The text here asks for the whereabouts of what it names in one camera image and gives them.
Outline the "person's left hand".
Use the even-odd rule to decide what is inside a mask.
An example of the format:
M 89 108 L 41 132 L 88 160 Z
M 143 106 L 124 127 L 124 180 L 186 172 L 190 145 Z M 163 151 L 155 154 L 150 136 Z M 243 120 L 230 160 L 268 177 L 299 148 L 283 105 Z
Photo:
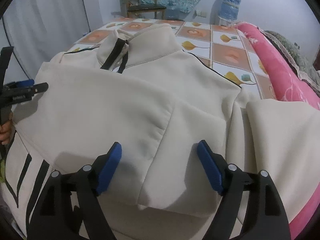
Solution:
M 1 145 L 7 145 L 10 142 L 12 127 L 13 127 L 12 117 L 13 117 L 13 113 L 10 112 L 8 121 L 3 125 L 1 125 L 1 132 L 0 132 Z

